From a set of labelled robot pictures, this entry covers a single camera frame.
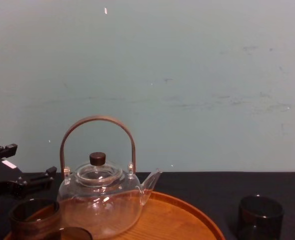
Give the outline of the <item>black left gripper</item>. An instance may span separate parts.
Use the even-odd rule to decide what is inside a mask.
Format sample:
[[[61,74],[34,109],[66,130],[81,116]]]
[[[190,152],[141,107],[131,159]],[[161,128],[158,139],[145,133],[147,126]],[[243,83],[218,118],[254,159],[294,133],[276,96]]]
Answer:
[[[0,196],[10,195],[24,198],[26,195],[45,191],[51,188],[55,180],[57,168],[52,166],[45,172],[25,174],[6,158],[14,156],[17,144],[0,145]]]

